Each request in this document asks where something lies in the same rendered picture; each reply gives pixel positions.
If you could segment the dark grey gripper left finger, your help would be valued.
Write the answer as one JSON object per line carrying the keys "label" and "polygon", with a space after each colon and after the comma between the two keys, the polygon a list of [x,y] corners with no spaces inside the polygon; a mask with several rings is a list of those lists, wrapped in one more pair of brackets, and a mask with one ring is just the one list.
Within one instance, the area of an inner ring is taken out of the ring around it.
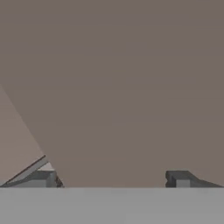
{"label": "dark grey gripper left finger", "polygon": [[26,178],[3,184],[3,187],[55,187],[55,171],[35,171]]}

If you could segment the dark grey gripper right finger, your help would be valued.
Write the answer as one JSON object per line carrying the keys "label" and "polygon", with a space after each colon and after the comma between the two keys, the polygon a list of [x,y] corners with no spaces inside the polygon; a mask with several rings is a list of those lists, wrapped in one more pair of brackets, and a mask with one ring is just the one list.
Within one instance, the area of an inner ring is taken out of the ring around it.
{"label": "dark grey gripper right finger", "polygon": [[219,187],[219,185],[199,179],[189,171],[167,171],[166,187]]}

